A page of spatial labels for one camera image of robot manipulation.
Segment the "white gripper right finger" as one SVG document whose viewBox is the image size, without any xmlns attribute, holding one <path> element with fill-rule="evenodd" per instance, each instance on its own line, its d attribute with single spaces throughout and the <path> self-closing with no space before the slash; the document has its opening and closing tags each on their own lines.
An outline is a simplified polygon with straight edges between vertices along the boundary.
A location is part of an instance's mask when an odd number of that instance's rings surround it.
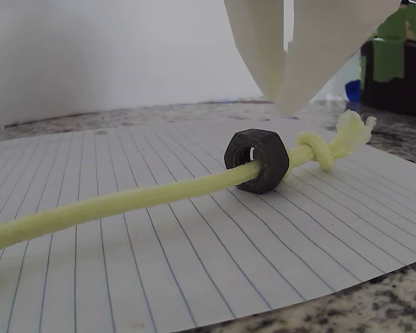
<svg viewBox="0 0 416 333">
<path fill-rule="evenodd" d="M 300 111 L 400 7 L 400 1 L 295 1 L 276 106 Z"/>
</svg>

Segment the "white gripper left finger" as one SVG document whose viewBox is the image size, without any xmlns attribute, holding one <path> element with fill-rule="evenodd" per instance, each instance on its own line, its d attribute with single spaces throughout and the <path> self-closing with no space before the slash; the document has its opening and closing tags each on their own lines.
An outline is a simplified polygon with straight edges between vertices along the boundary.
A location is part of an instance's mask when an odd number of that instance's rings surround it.
<svg viewBox="0 0 416 333">
<path fill-rule="evenodd" d="M 225 0 L 238 52 L 264 97 L 274 101 L 284 73 L 284 2 Z"/>
</svg>

